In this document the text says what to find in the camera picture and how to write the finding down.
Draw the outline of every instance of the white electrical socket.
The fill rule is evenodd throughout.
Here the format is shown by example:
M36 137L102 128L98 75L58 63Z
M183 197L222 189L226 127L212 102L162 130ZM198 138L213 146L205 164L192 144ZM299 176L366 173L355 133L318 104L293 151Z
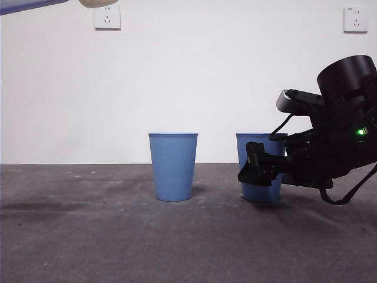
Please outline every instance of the white electrical socket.
M344 8L344 31L345 32L367 32L368 11L363 7Z
M120 29L120 3L94 8L96 29Z

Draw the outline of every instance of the black camera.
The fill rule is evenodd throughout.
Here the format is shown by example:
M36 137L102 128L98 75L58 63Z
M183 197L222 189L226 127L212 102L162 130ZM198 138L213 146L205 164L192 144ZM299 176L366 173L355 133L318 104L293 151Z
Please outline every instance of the black camera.
M349 202L371 177L373 169L345 198L334 202L326 189L332 179L377 161L377 70L371 57L356 55L325 68L317 78L321 96L283 90L277 108L290 113L270 140L285 140L287 156L272 156L263 144L246 144L247 162L240 182L270 186L279 173L283 183L320 189L322 198L336 205ZM312 129L289 136L276 133L293 116L309 116Z

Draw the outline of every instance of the concrete floor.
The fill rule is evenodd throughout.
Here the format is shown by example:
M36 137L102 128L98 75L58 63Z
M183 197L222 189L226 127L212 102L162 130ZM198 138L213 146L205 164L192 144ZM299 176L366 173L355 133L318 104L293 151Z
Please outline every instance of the concrete floor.
M154 198L151 165L1 171L2 283L377 281L375 177L339 207L285 185L274 205L246 202L236 164L198 164L184 202Z

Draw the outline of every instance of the white wall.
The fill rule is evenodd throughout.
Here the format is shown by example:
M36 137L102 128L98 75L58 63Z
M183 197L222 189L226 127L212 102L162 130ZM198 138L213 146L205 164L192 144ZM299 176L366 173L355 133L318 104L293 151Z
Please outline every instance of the white wall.
M1 162L150 163L149 131L197 131L197 162L237 162L283 88L355 54L377 63L374 0L120 0L121 31L77 1L1 16ZM364 5L368 34L342 32ZM287 131L308 129L296 118Z

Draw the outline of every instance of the ribbed cup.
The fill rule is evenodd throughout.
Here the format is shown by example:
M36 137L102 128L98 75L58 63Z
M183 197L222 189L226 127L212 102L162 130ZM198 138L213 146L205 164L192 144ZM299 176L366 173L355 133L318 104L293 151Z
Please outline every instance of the ribbed cup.
M156 197L191 198L197 133L149 133Z
M271 155L284 155L284 141L271 141L269 140L269 135L269 133L236 133L240 170L246 163L246 144L248 142L263 143L265 151ZM241 183L243 197L254 202L275 202L279 200L282 177L283 175L279 174L276 180L272 181L272 185L269 187Z

